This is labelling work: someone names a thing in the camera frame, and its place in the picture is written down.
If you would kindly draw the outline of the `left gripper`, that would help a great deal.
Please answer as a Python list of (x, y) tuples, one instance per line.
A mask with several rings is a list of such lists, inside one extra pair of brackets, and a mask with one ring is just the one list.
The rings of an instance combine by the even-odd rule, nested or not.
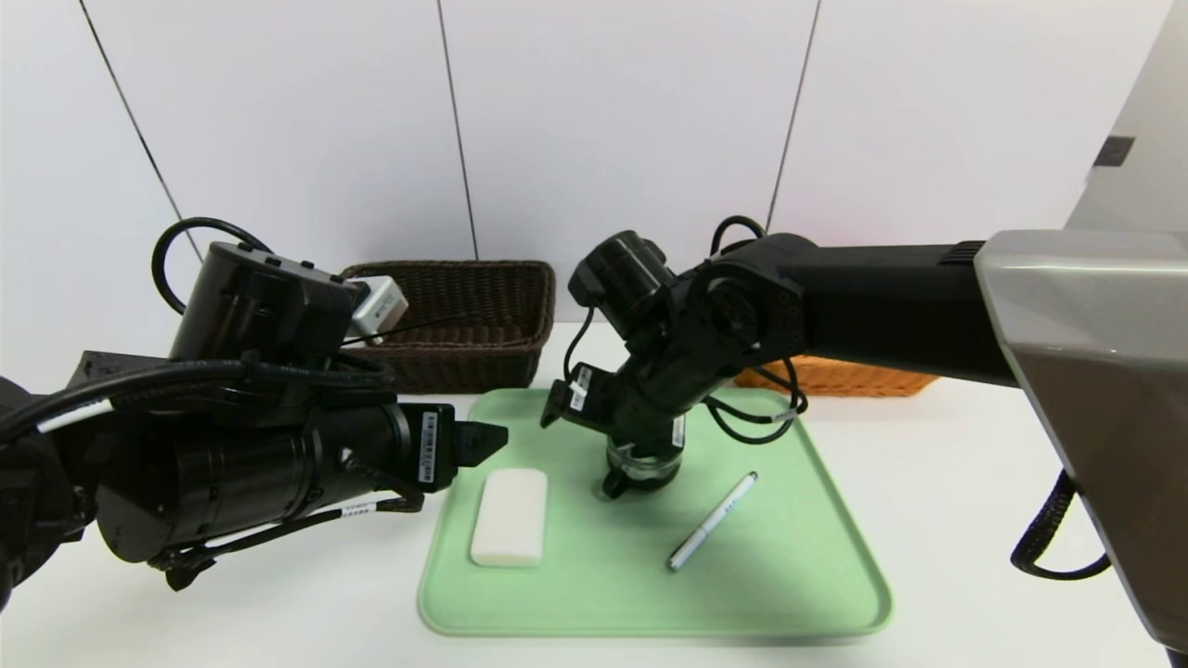
[[(392, 492), (396, 505), (421, 505), (448, 487), (446, 405), (345, 407), (331, 411), (331, 445), (350, 481)], [(476, 421), (453, 426), (453, 462), (479, 467), (508, 443), (508, 428)]]

